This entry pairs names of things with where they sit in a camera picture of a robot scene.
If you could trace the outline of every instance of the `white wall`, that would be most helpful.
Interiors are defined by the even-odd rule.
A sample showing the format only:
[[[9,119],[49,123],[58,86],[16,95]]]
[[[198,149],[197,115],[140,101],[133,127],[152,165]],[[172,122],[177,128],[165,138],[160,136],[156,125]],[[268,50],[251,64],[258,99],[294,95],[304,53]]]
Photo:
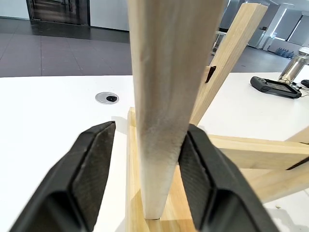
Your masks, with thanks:
[[[129,30],[127,0],[90,0],[90,25]]]
[[[29,19],[26,0],[0,0],[0,16]]]

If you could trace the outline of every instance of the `doorway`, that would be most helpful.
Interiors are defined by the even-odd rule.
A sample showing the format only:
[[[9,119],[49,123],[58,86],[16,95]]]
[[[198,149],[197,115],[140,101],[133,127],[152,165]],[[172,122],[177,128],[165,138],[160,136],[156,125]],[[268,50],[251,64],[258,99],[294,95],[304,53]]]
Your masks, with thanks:
[[[90,26],[89,0],[27,0],[27,4],[32,20]]]

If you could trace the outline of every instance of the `wooden rung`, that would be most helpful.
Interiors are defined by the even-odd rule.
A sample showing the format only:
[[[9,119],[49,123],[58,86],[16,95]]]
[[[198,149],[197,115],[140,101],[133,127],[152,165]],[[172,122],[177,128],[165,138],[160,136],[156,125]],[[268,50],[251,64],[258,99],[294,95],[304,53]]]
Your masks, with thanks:
[[[309,127],[287,141],[309,143]],[[264,203],[309,188],[309,162],[289,171],[241,169],[241,172]]]
[[[176,166],[162,217],[158,220],[144,219],[136,136],[135,111],[131,108],[128,113],[126,232],[196,232],[179,166]]]
[[[309,145],[209,135],[211,142],[239,168],[286,170],[309,156]]]

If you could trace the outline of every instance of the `desk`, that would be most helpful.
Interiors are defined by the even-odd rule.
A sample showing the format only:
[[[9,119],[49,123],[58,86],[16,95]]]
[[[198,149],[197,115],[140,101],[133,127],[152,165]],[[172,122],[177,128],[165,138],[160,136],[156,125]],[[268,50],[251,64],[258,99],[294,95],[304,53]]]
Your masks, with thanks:
[[[285,140],[309,124],[309,96],[292,100],[261,93],[249,84],[254,75],[275,80],[279,73],[231,73],[199,126],[218,135]],[[95,95],[104,91],[120,101],[98,103]],[[132,76],[0,78],[0,231],[9,230],[77,136],[109,120],[117,129],[95,232],[124,231],[126,116],[132,106]],[[309,208],[309,197],[301,202],[299,208]]]

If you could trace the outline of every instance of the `wooden leg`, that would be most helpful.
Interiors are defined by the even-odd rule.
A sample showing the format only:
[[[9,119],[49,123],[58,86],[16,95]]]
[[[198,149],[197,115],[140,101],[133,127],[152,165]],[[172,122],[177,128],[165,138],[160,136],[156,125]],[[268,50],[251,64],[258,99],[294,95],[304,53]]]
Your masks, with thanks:
[[[161,216],[224,0],[129,0],[141,198]]]
[[[288,141],[309,143],[309,127],[292,136]],[[309,162],[289,171],[242,170],[242,172],[264,203],[309,188]]]
[[[245,49],[266,10],[266,6],[257,3],[244,3],[241,5],[211,62],[210,66],[217,66],[217,68],[210,81],[207,84],[202,83],[190,123],[197,125],[200,122],[224,80]]]
[[[126,232],[196,232],[179,167],[160,220],[145,220],[140,195],[140,166],[137,151],[135,110],[128,113],[126,169]]]

